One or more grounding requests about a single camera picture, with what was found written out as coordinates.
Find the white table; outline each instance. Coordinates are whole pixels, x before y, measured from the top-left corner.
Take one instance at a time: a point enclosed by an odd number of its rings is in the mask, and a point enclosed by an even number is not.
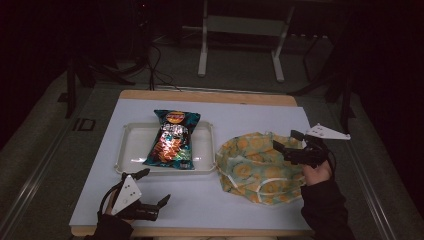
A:
[[[208,32],[227,32],[239,34],[255,34],[278,37],[278,44],[271,51],[272,63],[275,77],[278,82],[284,81],[284,74],[280,62],[280,53],[290,26],[290,21],[294,12],[292,4],[287,12],[284,21],[228,17],[208,14],[208,0],[203,0],[203,24],[202,24],[202,48],[200,52],[198,76],[206,75],[206,65],[208,59]]]
[[[292,97],[200,92],[125,90],[82,190],[69,225],[75,236],[92,234],[96,212],[104,194],[120,181],[115,171],[123,126],[131,122],[156,122],[154,109],[198,112],[214,126],[215,149],[246,133],[309,129],[303,108]],[[222,191],[216,171],[205,175],[147,176],[137,184],[141,201],[156,204],[171,198],[157,221],[136,221],[134,236],[284,236],[310,235],[301,216],[303,200],[266,206]]]

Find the colorful chip bag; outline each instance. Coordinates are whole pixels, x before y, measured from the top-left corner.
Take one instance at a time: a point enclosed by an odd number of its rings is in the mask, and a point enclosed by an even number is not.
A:
[[[193,170],[191,134],[200,114],[175,110],[155,110],[160,128],[143,164]]]

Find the crumpled fabric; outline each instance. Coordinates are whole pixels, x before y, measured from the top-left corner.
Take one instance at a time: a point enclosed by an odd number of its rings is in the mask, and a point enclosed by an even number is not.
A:
[[[302,142],[272,132],[249,133],[221,146],[215,159],[225,192],[266,205],[301,197],[300,187],[305,184],[302,168],[284,161],[283,154],[273,148],[273,140],[287,148],[302,148]]]

